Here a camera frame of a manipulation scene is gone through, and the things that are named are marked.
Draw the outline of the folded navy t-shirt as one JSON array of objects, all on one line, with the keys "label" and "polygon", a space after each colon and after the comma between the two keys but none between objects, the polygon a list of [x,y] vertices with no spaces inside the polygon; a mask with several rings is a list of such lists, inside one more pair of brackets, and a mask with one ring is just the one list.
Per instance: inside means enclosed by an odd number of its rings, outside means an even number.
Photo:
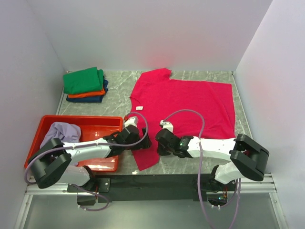
[{"label": "folded navy t-shirt", "polygon": [[[103,80],[103,88],[105,89],[106,93],[108,92],[108,81]],[[86,98],[69,98],[68,96],[66,97],[66,100],[68,102],[73,102],[73,103],[101,103],[103,100],[103,97],[105,95],[101,96],[93,96],[93,97],[86,97]]]}]

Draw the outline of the pink red t-shirt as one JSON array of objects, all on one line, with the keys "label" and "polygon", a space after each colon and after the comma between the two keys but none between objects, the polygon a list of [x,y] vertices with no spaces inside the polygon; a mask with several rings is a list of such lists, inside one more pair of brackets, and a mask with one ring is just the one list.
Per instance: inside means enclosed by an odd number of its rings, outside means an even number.
[{"label": "pink red t-shirt", "polygon": [[131,111],[139,107],[147,120],[139,118],[140,128],[148,126],[152,145],[148,149],[135,150],[133,156],[139,170],[145,170],[159,162],[158,143],[155,136],[160,131],[160,121],[175,111],[169,121],[175,135],[197,136],[209,139],[228,139],[235,136],[235,110],[231,84],[207,81],[183,81],[170,79],[171,70],[162,68],[141,74],[130,100]]}]

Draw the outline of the lavender t-shirt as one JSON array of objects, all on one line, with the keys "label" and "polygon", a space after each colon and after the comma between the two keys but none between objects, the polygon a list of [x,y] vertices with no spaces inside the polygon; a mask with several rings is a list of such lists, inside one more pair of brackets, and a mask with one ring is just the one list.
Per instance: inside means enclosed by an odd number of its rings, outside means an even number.
[{"label": "lavender t-shirt", "polygon": [[75,124],[54,122],[46,133],[40,145],[40,149],[54,138],[58,138],[64,143],[79,143],[81,138],[81,128]]}]

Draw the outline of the aluminium rail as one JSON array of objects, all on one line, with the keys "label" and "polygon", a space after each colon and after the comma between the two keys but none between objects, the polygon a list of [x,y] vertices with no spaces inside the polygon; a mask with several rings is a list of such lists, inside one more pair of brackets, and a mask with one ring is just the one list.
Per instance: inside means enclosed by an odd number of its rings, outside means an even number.
[{"label": "aluminium rail", "polygon": [[[241,180],[241,193],[276,193],[277,189],[271,174],[264,177],[263,181],[256,182],[247,178]],[[40,189],[37,185],[28,185],[25,195],[77,195],[80,191],[68,190],[68,184],[56,183],[55,185]]]}]

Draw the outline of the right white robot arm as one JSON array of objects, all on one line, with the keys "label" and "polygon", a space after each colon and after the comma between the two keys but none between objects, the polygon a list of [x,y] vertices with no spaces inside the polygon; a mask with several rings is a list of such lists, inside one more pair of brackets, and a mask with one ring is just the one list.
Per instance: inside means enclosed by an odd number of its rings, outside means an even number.
[{"label": "right white robot arm", "polygon": [[209,177],[201,182],[201,188],[218,192],[224,186],[240,178],[263,181],[269,152],[245,134],[230,139],[204,139],[195,136],[175,136],[170,130],[160,130],[156,137],[157,152],[161,156],[179,158],[210,157],[225,160],[216,165]]}]

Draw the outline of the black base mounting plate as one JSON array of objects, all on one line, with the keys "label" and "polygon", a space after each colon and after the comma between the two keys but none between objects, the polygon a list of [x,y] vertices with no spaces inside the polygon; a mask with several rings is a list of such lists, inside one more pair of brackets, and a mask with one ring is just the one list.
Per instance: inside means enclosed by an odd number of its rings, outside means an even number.
[{"label": "black base mounting plate", "polygon": [[87,190],[113,201],[183,200],[198,201],[197,175],[97,175]]}]

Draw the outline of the folded orange t-shirt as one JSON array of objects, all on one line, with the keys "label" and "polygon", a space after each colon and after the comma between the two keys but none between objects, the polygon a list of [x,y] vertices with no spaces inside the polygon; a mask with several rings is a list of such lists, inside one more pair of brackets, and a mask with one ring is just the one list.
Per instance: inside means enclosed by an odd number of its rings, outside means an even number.
[{"label": "folded orange t-shirt", "polygon": [[86,98],[86,97],[93,97],[93,96],[101,96],[105,95],[106,91],[104,88],[102,88],[100,91],[95,92],[86,92],[81,94],[69,94],[69,98]]}]

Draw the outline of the red plastic bin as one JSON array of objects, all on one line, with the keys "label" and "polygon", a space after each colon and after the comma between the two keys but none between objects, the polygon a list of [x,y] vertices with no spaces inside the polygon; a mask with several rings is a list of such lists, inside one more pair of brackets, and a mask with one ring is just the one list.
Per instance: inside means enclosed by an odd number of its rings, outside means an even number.
[{"label": "red plastic bin", "polygon": [[[42,117],[27,159],[33,156],[47,134],[51,124],[55,122],[65,122],[80,127],[80,141],[97,140],[116,131],[122,130],[122,118],[115,116],[76,116],[76,115],[45,115]],[[115,172],[118,168],[119,157],[92,158],[78,163],[78,166],[88,166],[94,172]]]}]

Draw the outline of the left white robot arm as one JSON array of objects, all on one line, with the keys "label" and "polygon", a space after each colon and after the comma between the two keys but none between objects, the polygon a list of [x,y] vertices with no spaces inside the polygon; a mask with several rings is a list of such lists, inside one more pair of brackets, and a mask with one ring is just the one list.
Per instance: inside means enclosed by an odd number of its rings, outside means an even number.
[{"label": "left white robot arm", "polygon": [[87,142],[63,143],[59,138],[54,138],[28,160],[26,170],[32,173],[40,189],[64,181],[89,192],[95,187],[95,179],[91,177],[88,167],[76,166],[79,162],[110,158],[125,150],[147,149],[151,145],[147,129],[139,130],[134,125]]}]

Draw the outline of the folded green t-shirt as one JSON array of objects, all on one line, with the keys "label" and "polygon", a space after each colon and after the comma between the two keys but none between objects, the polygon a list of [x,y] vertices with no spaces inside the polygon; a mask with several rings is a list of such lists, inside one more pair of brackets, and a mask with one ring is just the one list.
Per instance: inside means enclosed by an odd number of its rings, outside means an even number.
[{"label": "folded green t-shirt", "polygon": [[104,72],[92,67],[63,76],[65,94],[82,94],[100,91],[103,88]]}]

